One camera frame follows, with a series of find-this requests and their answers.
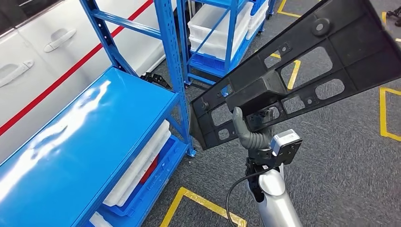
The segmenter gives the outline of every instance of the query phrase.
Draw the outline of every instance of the car door handle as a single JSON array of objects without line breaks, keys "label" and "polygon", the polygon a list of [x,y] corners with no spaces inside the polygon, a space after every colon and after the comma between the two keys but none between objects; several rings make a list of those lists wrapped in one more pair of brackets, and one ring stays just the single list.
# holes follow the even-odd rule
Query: car door handle
[{"label": "car door handle", "polygon": [[3,78],[0,78],[0,87],[7,85],[8,83],[15,80],[17,77],[21,76],[24,72],[28,71],[34,65],[33,60],[27,60],[23,63],[19,64],[18,67],[13,70],[11,73],[6,75]]},{"label": "car door handle", "polygon": [[43,51],[46,53],[54,51],[59,46],[61,46],[63,43],[65,43],[67,40],[71,39],[75,35],[76,32],[77,32],[76,29],[72,29],[72,30],[66,32],[60,38],[58,38],[58,39],[48,43],[46,46],[44,46]]}]

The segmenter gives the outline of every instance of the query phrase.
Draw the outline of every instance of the black plastic panel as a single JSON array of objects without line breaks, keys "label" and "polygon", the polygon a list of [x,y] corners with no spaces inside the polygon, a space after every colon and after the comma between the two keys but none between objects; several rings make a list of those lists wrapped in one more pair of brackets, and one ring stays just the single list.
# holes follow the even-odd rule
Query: black plastic panel
[{"label": "black plastic panel", "polygon": [[[293,90],[287,90],[281,70],[311,50],[325,48],[332,69]],[[264,59],[279,50],[281,61],[270,68]],[[227,121],[215,126],[211,112],[227,103],[230,111],[242,108],[251,131],[285,121],[324,107],[346,97],[387,83],[401,76],[401,52],[386,32],[369,0],[322,0],[268,44],[240,64],[218,83],[191,102],[191,135],[209,149],[237,138]],[[321,100],[316,88],[333,79],[344,85],[343,92]],[[227,97],[221,90],[230,85]],[[287,113],[283,103],[298,96],[304,108]],[[268,119],[275,107],[279,116]],[[218,132],[227,129],[228,138]]]}]

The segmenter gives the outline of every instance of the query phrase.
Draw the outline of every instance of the red stripe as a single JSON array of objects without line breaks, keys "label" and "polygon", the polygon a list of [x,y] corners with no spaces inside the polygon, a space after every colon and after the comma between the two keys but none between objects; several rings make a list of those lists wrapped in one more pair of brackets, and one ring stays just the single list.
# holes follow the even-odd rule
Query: red stripe
[{"label": "red stripe", "polygon": [[[135,11],[128,20],[134,20],[139,16],[146,8],[148,8],[153,3],[153,0],[148,0],[143,4],[137,11]],[[115,37],[118,33],[122,31],[124,27],[118,26],[113,32],[111,32],[112,37]],[[75,65],[71,67],[67,72],[65,72],[60,78],[58,78],[52,85],[50,85],[44,92],[42,92],[38,97],[36,97],[32,102],[25,106],[21,111],[19,111],[15,116],[13,116],[9,121],[0,127],[0,136],[4,134],[8,129],[10,129],[15,123],[17,123],[22,117],[24,117],[29,111],[31,111],[36,105],[38,105],[44,98],[46,98],[52,91],[54,91],[60,84],[62,84],[68,77],[70,77],[75,71],[77,71],[85,62],[87,62],[93,55],[95,55],[100,49],[102,49],[102,44],[98,44],[93,50],[87,53],[81,60],[79,60]]]}]

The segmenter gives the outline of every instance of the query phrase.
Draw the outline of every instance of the white plastic bin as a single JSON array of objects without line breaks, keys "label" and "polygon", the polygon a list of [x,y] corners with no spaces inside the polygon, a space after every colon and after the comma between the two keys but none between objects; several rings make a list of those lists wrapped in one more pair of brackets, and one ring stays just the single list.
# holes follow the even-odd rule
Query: white plastic bin
[{"label": "white plastic bin", "polygon": [[266,18],[266,12],[269,9],[269,0],[265,0],[265,2],[261,5],[255,15],[251,16],[248,25],[248,34],[246,35],[246,40],[250,40],[252,35],[256,32],[256,30],[260,27],[263,21]]},{"label": "white plastic bin", "polygon": [[[243,9],[238,13],[235,23],[234,40],[242,35],[239,28],[242,28],[245,25],[248,26],[251,18],[252,7],[253,3],[247,2]],[[192,37],[193,40],[201,40],[202,42],[225,11],[226,9],[224,8],[204,4],[188,22],[190,37]],[[227,46],[229,20],[230,12],[227,13],[206,42],[219,46]]]},{"label": "white plastic bin", "polygon": [[[241,45],[242,41],[245,39],[246,33],[248,32],[248,24],[242,23],[237,29],[237,36],[234,37],[233,40],[233,47],[231,49],[231,60],[233,59],[235,53],[237,52],[239,46]],[[203,40],[196,39],[194,37],[189,36],[189,40],[191,42],[191,51],[196,51]],[[218,45],[218,44],[211,44],[209,42],[205,42],[203,46],[200,48],[198,53],[206,53],[208,55],[212,55],[218,59],[225,60],[226,59],[226,50],[227,45]]]},{"label": "white plastic bin", "polygon": [[170,131],[167,131],[163,135],[163,137],[161,138],[161,140],[158,142],[157,146],[155,147],[154,151],[150,154],[148,159],[145,161],[144,166],[141,168],[139,173],[136,175],[136,177],[134,178],[134,180],[132,181],[130,186],[127,188],[127,190],[125,190],[125,192],[122,195],[122,197],[120,198],[120,200],[118,200],[118,203],[116,204],[117,206],[122,207],[125,204],[128,197],[131,195],[131,193],[134,191],[136,186],[139,184],[143,175],[145,175],[146,171],[149,169],[150,165],[155,160],[156,156],[160,153],[161,149],[166,144],[166,142],[167,142],[168,138],[170,138],[170,136],[171,136]]},{"label": "white plastic bin", "polygon": [[89,221],[94,227],[113,227],[98,212],[95,212]]},{"label": "white plastic bin", "polygon": [[132,187],[132,183],[136,180],[137,182],[135,186],[139,183],[140,179],[147,170],[146,166],[152,163],[152,161],[160,152],[163,145],[170,137],[171,132],[168,130],[169,126],[170,123],[164,120],[160,127],[156,130],[155,134],[153,134],[150,140],[146,143],[142,151],[131,163],[130,167],[128,167],[127,171],[125,171],[125,173],[122,175],[112,191],[107,195],[106,199],[103,201],[103,204],[111,207],[118,203],[121,203],[121,198],[123,197],[124,193],[130,188],[130,186]]}]

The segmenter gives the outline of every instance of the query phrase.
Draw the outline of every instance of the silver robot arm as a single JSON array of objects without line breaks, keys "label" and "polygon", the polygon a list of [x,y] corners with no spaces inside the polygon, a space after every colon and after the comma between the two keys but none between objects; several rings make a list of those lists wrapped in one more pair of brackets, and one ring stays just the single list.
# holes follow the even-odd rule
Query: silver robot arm
[{"label": "silver robot arm", "polygon": [[301,227],[301,221],[286,191],[283,165],[280,166],[280,173],[272,169],[260,175],[258,181],[264,199],[256,203],[264,226]]},{"label": "silver robot arm", "polygon": [[234,183],[227,195],[227,214],[229,215],[228,199],[232,189],[246,179],[264,226],[302,226],[286,191],[283,172],[283,165],[292,162],[302,139],[294,130],[287,130],[273,137],[269,129],[250,132],[243,120],[242,110],[238,107],[234,109],[233,122],[242,146],[248,149],[248,158],[246,177]]}]

